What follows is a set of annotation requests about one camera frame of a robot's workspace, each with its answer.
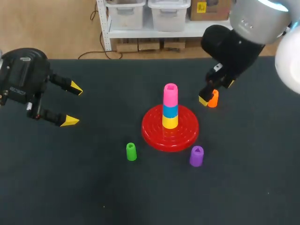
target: yellow label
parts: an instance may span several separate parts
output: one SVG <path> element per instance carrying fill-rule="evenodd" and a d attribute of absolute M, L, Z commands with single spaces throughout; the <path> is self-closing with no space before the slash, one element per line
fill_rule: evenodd
<path fill-rule="evenodd" d="M 197 13 L 206 13 L 207 2 L 198 2 Z"/>

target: cardboard box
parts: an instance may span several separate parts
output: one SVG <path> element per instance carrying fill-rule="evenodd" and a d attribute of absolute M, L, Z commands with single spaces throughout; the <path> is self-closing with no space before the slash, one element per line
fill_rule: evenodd
<path fill-rule="evenodd" d="M 165 38 L 164 49 L 181 51 L 186 47 L 186 40 L 184 38 Z"/>
<path fill-rule="evenodd" d="M 160 49 L 158 38 L 140 38 L 138 39 L 139 51 L 154 51 Z"/>
<path fill-rule="evenodd" d="M 228 20 L 232 0 L 192 0 L 191 20 Z"/>
<path fill-rule="evenodd" d="M 119 53 L 136 53 L 138 51 L 137 39 L 134 38 L 119 39 L 116 46 Z"/>

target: purple cup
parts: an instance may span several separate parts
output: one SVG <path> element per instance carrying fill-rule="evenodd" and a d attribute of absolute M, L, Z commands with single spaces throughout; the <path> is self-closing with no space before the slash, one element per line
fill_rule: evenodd
<path fill-rule="evenodd" d="M 203 163 L 204 150 L 201 146 L 194 146 L 192 148 L 189 163 L 194 167 L 199 167 Z"/>

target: floor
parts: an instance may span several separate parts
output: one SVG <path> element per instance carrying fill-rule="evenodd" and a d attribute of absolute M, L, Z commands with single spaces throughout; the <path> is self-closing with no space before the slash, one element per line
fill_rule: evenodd
<path fill-rule="evenodd" d="M 89 51 L 102 51 L 99 17 L 90 20 L 95 0 L 2 0 L 0 7 L 0 49 L 21 47 L 44 51 L 50 59 L 77 59 Z M 274 55 L 278 43 L 267 46 L 262 55 Z M 118 58 L 117 53 L 109 53 Z M 198 38 L 188 40 L 181 52 L 126 53 L 124 59 L 204 58 Z M 106 59 L 103 53 L 83 59 Z"/>

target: red base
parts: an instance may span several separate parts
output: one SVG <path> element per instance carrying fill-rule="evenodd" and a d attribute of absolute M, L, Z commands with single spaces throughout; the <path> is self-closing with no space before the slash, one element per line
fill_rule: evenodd
<path fill-rule="evenodd" d="M 198 138 L 199 124 L 188 108 L 179 105 L 178 126 L 163 127 L 163 105 L 150 109 L 142 120 L 142 136 L 148 145 L 161 151 L 175 152 L 190 147 Z"/>

